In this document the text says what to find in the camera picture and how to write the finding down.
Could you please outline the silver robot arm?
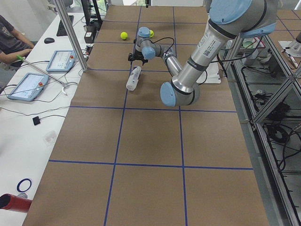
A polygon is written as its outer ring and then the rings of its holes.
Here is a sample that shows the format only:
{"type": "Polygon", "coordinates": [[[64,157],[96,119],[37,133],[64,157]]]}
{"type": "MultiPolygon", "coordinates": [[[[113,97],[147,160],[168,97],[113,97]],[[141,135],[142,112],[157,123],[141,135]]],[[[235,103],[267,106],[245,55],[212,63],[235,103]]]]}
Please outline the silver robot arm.
{"type": "Polygon", "coordinates": [[[172,79],[161,85],[161,101],[171,107],[191,105],[200,96],[198,78],[227,41],[237,36],[250,38],[272,33],[277,6],[276,0],[213,0],[208,28],[185,65],[178,62],[171,47],[153,43],[147,27],[139,28],[135,50],[128,55],[128,60],[146,63],[155,57],[162,58],[172,79]]]}

